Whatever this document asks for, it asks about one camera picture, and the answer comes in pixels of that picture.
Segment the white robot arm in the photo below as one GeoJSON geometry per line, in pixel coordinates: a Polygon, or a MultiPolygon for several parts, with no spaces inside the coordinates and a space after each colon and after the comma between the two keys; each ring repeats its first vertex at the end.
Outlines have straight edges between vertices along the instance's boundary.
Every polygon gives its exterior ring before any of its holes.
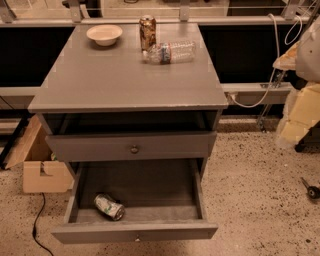
{"type": "Polygon", "coordinates": [[[320,82],[320,17],[317,17],[299,40],[296,74],[304,80],[320,82]]]}

